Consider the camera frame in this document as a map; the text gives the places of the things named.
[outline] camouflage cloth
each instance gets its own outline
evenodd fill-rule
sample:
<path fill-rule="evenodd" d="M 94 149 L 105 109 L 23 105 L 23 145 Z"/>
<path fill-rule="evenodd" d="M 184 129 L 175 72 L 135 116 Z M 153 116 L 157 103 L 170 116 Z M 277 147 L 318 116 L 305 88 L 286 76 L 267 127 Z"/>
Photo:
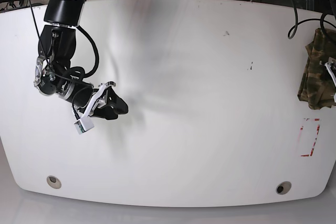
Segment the camouflage cloth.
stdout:
<path fill-rule="evenodd" d="M 336 31 L 328 30 L 327 33 L 336 40 Z M 304 69 L 301 85 L 298 93 L 300 101 L 308 102 L 309 108 L 319 110 L 322 107 L 336 105 L 333 96 L 335 86 L 325 66 L 329 57 L 336 60 L 336 46 L 316 29 L 314 41 L 306 46 L 308 60 Z"/>

